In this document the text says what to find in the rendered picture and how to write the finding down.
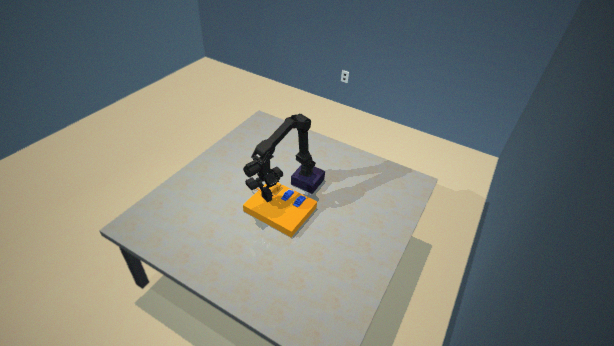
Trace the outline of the orange flat panel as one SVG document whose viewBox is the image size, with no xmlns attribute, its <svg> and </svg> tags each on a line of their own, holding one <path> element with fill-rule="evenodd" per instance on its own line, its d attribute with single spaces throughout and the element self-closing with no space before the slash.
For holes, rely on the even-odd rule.
<svg viewBox="0 0 614 346">
<path fill-rule="evenodd" d="M 317 201 L 280 183 L 269 189 L 272 201 L 267 203 L 258 190 L 243 204 L 243 211 L 292 237 L 317 208 Z"/>
</svg>

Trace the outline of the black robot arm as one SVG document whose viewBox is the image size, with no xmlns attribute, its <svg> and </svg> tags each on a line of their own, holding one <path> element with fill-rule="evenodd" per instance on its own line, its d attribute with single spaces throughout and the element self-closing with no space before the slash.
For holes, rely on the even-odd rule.
<svg viewBox="0 0 614 346">
<path fill-rule="evenodd" d="M 261 170 L 266 171 L 270 169 L 270 159 L 274 157 L 272 154 L 275 152 L 275 147 L 292 128 L 298 130 L 299 152 L 295 156 L 296 160 L 301 163 L 299 174 L 310 177 L 313 172 L 313 167 L 316 164 L 316 162 L 312 160 L 308 148 L 308 130 L 311 128 L 311 119 L 301 113 L 287 117 L 283 124 L 268 139 L 263 140 L 256 146 L 251 156 L 253 161 L 247 163 L 243 168 L 247 177 L 250 178 Z M 256 156 L 257 154 L 260 157 Z M 280 175 L 273 174 L 272 170 L 262 175 L 262 181 L 265 181 L 269 188 L 276 185 L 279 180 Z"/>
</svg>

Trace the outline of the black micro servo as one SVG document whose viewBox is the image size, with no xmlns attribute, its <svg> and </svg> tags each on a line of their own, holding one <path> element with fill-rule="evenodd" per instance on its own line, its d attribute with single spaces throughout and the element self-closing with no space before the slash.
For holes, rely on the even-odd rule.
<svg viewBox="0 0 614 346">
<path fill-rule="evenodd" d="M 258 188 L 256 188 L 256 189 L 261 191 L 261 189 L 258 189 Z M 272 201 L 273 194 L 272 194 L 271 190 L 269 188 L 267 188 L 267 186 L 264 186 L 263 187 L 263 192 L 261 191 L 261 196 L 268 203 L 268 202 Z"/>
</svg>

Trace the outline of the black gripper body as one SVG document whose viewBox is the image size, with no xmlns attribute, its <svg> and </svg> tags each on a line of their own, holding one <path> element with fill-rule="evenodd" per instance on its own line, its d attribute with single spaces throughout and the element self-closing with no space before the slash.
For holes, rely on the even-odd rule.
<svg viewBox="0 0 614 346">
<path fill-rule="evenodd" d="M 273 174 L 275 174 L 275 175 L 279 174 L 280 177 L 283 177 L 283 171 L 279 167 L 275 167 L 275 168 L 272 168 L 272 169 L 269 169 L 269 170 L 266 170 L 266 171 L 262 171 L 261 170 L 259 173 L 257 173 L 257 175 L 259 177 L 256 178 L 256 180 L 253 177 L 249 178 L 249 179 L 247 179 L 245 181 L 245 184 L 250 188 L 250 190 L 254 190 L 254 189 L 258 188 L 258 186 L 261 186 L 262 182 L 264 182 L 264 181 L 262 181 L 262 175 L 264 173 L 266 173 L 266 174 L 269 173 L 270 170 L 272 170 Z"/>
</svg>

